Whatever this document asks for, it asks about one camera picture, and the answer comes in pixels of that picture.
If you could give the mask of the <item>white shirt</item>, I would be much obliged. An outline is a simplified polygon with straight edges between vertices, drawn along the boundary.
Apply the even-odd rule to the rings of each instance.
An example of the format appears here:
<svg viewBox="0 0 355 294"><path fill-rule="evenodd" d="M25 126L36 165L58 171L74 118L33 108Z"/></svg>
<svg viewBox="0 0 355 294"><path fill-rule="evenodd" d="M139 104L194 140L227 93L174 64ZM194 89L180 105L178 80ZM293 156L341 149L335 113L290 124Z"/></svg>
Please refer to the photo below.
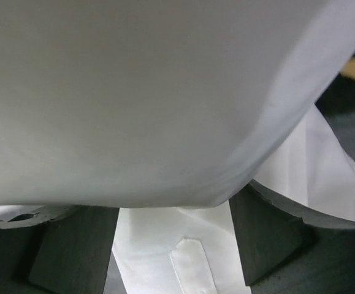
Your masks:
<svg viewBox="0 0 355 294"><path fill-rule="evenodd" d="M253 293L247 184L355 222L354 53L355 1L0 1L0 230L117 208L103 293Z"/></svg>

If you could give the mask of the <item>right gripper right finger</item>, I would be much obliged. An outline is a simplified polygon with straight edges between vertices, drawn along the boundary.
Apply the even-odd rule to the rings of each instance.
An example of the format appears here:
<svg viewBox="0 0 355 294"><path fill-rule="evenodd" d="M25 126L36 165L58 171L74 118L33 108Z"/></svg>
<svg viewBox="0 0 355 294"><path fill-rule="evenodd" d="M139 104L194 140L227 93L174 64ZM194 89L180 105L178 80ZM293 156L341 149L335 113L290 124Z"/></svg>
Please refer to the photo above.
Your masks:
<svg viewBox="0 0 355 294"><path fill-rule="evenodd" d="M307 208L256 181L230 200L253 293L355 293L355 222Z"/></svg>

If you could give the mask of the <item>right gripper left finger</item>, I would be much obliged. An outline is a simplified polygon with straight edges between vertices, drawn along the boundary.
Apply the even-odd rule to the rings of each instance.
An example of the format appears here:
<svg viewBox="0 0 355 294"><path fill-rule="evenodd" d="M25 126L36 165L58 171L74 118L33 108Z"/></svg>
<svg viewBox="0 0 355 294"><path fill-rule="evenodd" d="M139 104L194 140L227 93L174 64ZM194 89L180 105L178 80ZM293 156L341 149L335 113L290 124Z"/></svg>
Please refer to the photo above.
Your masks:
<svg viewBox="0 0 355 294"><path fill-rule="evenodd" d="M103 293L119 210L0 230L0 293Z"/></svg>

